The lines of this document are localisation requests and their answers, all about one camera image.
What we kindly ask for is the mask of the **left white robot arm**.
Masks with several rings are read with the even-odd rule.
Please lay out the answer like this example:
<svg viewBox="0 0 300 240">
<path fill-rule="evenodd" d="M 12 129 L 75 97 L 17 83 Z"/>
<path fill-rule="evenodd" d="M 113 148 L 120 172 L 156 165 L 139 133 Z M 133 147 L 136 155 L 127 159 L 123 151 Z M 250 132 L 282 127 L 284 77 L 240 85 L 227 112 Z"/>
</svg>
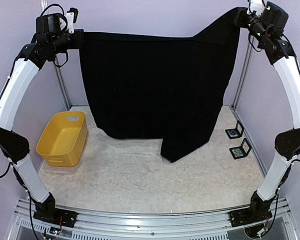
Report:
<svg viewBox="0 0 300 240">
<path fill-rule="evenodd" d="M 34 168 L 28 140 L 13 132 L 13 125 L 30 83 L 44 64 L 55 61 L 57 54 L 81 49 L 83 42 L 82 29 L 76 29 L 73 33 L 35 34 L 31 43 L 26 44 L 15 58 L 10 76 L 0 93 L 0 149 L 28 190 L 36 212 L 51 223 L 60 218 L 60 211 Z"/>
</svg>

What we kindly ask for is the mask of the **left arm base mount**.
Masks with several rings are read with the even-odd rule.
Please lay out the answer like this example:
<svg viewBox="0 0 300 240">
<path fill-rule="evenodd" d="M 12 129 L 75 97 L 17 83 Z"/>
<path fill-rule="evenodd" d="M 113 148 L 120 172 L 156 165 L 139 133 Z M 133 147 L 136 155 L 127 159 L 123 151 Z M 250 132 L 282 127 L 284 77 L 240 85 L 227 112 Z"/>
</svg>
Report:
<svg viewBox="0 0 300 240">
<path fill-rule="evenodd" d="M 40 212 L 39 210 L 35 211 L 33 214 L 33 217 L 36 220 L 69 228 L 74 228 L 77 216 L 77 212 L 61 208 L 55 208 L 52 211 L 52 214 L 48 214 L 47 212 Z"/>
</svg>

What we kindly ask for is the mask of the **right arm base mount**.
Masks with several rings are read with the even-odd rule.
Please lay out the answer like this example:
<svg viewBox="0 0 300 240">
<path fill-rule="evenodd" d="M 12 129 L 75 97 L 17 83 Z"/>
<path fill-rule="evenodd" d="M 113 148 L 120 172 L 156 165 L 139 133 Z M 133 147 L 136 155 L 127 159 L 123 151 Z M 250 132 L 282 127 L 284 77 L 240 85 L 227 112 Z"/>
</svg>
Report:
<svg viewBox="0 0 300 240">
<path fill-rule="evenodd" d="M 272 216 L 273 215 L 270 210 L 253 212 L 249 207 L 232 210 L 229 212 L 229 218 L 233 228 L 264 221 L 266 218 L 270 219 Z"/>
</svg>

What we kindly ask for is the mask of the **black t-shirt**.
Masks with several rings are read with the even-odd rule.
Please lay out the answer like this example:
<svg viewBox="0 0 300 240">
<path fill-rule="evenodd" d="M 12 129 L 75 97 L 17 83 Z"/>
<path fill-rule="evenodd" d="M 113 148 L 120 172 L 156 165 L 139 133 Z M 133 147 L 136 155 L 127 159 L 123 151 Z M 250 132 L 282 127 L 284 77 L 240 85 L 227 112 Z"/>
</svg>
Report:
<svg viewBox="0 0 300 240">
<path fill-rule="evenodd" d="M 172 163 L 205 145 L 234 70 L 239 11 L 191 37 L 85 32 L 80 67 L 96 126 L 114 139 L 160 139 Z"/>
</svg>

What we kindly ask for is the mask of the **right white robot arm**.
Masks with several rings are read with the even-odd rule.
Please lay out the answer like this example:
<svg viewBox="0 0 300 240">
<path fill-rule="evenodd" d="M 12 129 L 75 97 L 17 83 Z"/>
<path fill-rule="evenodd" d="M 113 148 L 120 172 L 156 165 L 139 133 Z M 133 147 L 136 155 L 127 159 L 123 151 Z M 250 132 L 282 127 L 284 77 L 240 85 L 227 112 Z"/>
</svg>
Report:
<svg viewBox="0 0 300 240">
<path fill-rule="evenodd" d="M 284 87 L 293 128 L 278 134 L 275 138 L 275 154 L 263 183 L 255 191 L 246 210 L 246 218 L 256 222 L 270 209 L 280 186 L 289 176 L 292 164 L 300 154 L 300 65 L 284 28 L 289 15 L 273 2 L 248 1 L 248 7 L 240 10 L 234 24 L 245 28 L 258 42 L 269 63 L 277 72 Z"/>
</svg>

